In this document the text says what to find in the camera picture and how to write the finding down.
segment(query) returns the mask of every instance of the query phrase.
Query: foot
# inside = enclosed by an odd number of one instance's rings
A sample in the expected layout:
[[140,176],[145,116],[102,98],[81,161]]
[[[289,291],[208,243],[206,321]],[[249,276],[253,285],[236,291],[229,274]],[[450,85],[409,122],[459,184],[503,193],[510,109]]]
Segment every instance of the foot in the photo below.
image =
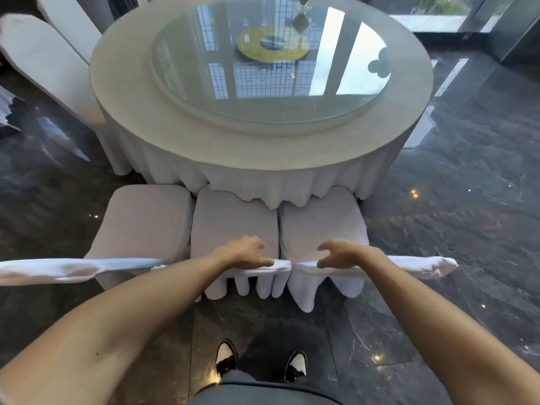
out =
[[215,354],[215,370],[219,377],[223,377],[229,371],[237,368],[238,355],[230,340],[223,340],[219,343]]
[[285,381],[294,382],[299,376],[306,376],[307,357],[303,351],[296,350],[290,356],[285,368]]

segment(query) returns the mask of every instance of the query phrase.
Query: person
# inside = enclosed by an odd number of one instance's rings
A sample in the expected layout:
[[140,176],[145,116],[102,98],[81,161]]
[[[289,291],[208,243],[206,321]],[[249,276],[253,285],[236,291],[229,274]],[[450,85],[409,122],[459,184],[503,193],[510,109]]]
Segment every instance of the person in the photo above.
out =
[[[0,370],[2,405],[106,404],[150,339],[221,273],[273,264],[260,256],[261,247],[256,237],[233,240],[204,257],[144,274],[86,301]],[[346,240],[329,240],[318,250],[330,252],[319,261],[321,268],[365,270],[454,404],[540,404],[540,375],[533,368],[382,251]],[[220,345],[216,361],[221,383],[200,391],[192,405],[337,403],[297,386],[296,381],[309,380],[301,352],[287,364],[291,368],[285,379],[292,384],[234,375],[236,359],[232,344]]]

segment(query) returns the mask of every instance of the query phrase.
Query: person's right arm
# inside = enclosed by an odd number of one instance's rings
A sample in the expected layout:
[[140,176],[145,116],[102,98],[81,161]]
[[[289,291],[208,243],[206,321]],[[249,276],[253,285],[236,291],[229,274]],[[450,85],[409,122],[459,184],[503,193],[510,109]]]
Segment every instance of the person's right arm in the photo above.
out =
[[329,240],[320,268],[361,267],[426,364],[459,405],[538,405],[540,374],[378,248]]

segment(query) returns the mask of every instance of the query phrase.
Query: person's left hand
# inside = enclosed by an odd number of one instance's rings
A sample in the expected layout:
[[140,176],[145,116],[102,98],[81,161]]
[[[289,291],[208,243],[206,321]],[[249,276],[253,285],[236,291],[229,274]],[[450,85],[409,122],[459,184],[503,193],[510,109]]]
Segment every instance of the person's left hand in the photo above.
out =
[[226,258],[228,267],[249,270],[273,266],[274,260],[260,255],[259,251],[264,246],[257,236],[244,236],[227,242],[226,245],[218,247],[212,253]]

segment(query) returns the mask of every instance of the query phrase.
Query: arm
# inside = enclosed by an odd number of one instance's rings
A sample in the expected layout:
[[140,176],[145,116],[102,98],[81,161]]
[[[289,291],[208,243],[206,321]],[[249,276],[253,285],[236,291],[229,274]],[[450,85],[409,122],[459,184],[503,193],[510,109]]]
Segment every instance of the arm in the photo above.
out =
[[105,404],[150,339],[221,273],[273,265],[261,247],[257,237],[233,240],[86,301],[0,370],[6,405]]
[[540,375],[462,310],[377,248],[330,240],[318,266],[360,266],[426,364],[459,405],[540,404]]

